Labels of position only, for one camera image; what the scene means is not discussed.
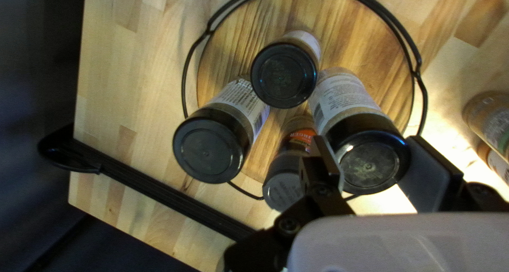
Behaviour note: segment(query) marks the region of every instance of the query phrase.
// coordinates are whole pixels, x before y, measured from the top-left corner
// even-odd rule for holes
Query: black lid
[[[287,210],[304,196],[300,175],[295,172],[278,173],[266,181],[262,187],[267,205],[279,212]]]
[[[396,184],[410,161],[408,145],[387,132],[366,131],[353,135],[336,151],[345,173],[344,191],[374,194]]]
[[[391,147],[370,142],[354,146],[343,156],[340,165],[346,182],[358,188],[370,189],[396,175],[399,158]]]
[[[289,43],[275,43],[258,53],[251,84],[258,97],[276,108],[292,108],[313,93],[317,69],[311,56]]]
[[[187,119],[177,128],[173,152],[187,174],[210,184],[233,179],[244,161],[235,134],[225,125],[205,118]]]

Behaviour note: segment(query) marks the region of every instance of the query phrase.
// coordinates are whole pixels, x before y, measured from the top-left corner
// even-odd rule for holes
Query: round wooden board
[[[250,0],[231,13],[201,56],[197,86],[203,106],[235,77],[249,74],[255,55],[284,33],[302,29],[318,39],[320,69],[352,70],[402,131],[410,117],[412,84],[398,40],[378,15],[356,0]],[[281,125],[308,111],[307,103],[271,109],[242,171],[263,182],[281,138]]]

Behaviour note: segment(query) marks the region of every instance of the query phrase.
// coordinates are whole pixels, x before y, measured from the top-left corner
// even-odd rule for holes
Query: black metal mount
[[[256,232],[238,220],[74,139],[73,127],[73,123],[69,124],[42,139],[38,144],[41,156],[65,170],[105,174],[234,241]]]

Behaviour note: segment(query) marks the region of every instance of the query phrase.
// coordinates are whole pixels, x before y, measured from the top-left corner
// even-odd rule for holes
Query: dark background
[[[72,122],[84,0],[0,0],[0,271],[193,271],[67,204],[38,141]]]

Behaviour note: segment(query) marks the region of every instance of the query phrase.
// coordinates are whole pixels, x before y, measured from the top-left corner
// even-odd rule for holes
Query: barcode
[[[315,112],[313,113],[313,117],[315,117],[316,126],[320,127],[320,124],[322,124],[322,121],[324,118],[322,107],[320,106],[320,103],[317,104],[317,107],[315,108]]]
[[[254,134],[258,135],[258,132],[260,132],[260,129],[263,126],[263,114],[258,115],[258,119],[256,119],[256,122],[254,124]]]

